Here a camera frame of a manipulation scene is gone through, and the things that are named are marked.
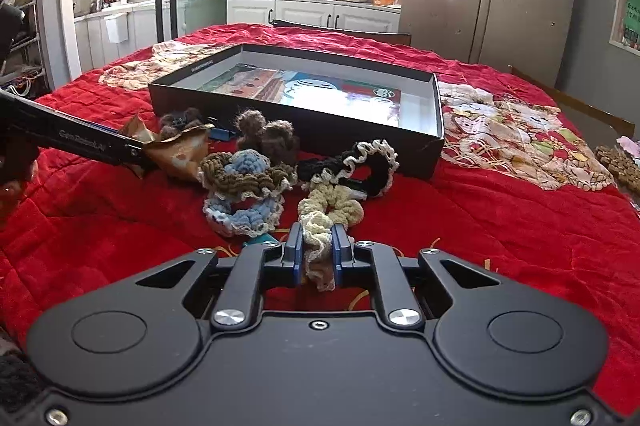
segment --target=floral patch on tablecloth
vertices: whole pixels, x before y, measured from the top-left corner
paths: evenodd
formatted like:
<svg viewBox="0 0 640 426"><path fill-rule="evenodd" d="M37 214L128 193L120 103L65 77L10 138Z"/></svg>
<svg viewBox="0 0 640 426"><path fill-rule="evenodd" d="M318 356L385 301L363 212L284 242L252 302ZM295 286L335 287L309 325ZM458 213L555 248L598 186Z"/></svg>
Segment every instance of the floral patch on tablecloth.
<svg viewBox="0 0 640 426"><path fill-rule="evenodd" d="M229 47L233 46L162 42L152 47L152 56L148 60L132 61L111 67L100 76L98 83L110 87L122 87L129 91L146 89L152 81Z"/></svg>
<svg viewBox="0 0 640 426"><path fill-rule="evenodd" d="M440 82L446 142L442 158L556 190L597 191L613 183L589 146L558 118L560 109L501 99L467 84Z"/></svg>

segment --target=brown scrunchie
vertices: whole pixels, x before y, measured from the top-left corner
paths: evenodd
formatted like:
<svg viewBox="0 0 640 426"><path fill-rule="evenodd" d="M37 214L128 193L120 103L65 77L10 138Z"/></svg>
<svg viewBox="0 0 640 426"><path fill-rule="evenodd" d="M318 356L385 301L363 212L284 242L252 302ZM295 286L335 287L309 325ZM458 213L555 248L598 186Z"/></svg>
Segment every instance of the brown scrunchie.
<svg viewBox="0 0 640 426"><path fill-rule="evenodd" d="M284 180L295 183L294 168L284 163L260 173L227 173L225 166L231 161L231 156L232 153L220 151L205 157L200 163L204 181L216 192L231 197L251 192L256 197L263 197L265 190L272 193L281 187Z"/></svg>

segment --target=triangular cutout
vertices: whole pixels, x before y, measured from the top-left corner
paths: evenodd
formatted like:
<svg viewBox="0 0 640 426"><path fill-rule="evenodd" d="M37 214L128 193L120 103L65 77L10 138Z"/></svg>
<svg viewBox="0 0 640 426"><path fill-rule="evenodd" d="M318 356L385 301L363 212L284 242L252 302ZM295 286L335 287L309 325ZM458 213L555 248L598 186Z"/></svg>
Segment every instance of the triangular cutout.
<svg viewBox="0 0 640 426"><path fill-rule="evenodd" d="M500 285L500 282L478 273L474 269L466 267L452 260L442 260L442 266L454 278L454 280L464 289L477 289L478 287L491 287Z"/></svg>
<svg viewBox="0 0 640 426"><path fill-rule="evenodd" d="M171 267L155 273L154 275L147 276L142 280L136 282L136 285L142 287L155 287L156 289L172 289L180 280L187 274L191 266L195 262L193 260L185 260L184 262L176 263Z"/></svg>

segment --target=white hanging bin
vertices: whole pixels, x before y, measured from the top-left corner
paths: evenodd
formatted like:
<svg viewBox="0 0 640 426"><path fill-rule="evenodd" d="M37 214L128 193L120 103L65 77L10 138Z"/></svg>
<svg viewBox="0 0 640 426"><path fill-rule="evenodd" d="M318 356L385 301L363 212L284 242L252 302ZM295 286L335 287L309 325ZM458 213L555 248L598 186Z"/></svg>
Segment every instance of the white hanging bin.
<svg viewBox="0 0 640 426"><path fill-rule="evenodd" d="M121 42L125 42L129 39L127 13L105 16L104 23L107 26L109 42L112 44L120 44Z"/></svg>

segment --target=colorful printed picture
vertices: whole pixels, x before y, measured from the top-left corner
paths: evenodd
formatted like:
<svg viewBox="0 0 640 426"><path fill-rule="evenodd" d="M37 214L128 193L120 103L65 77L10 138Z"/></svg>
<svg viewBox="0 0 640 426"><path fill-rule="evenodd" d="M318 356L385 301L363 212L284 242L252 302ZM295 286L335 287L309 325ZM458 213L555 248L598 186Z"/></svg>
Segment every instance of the colorful printed picture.
<svg viewBox="0 0 640 426"><path fill-rule="evenodd" d="M397 127L401 92L379 85L238 64L198 90L281 103Z"/></svg>

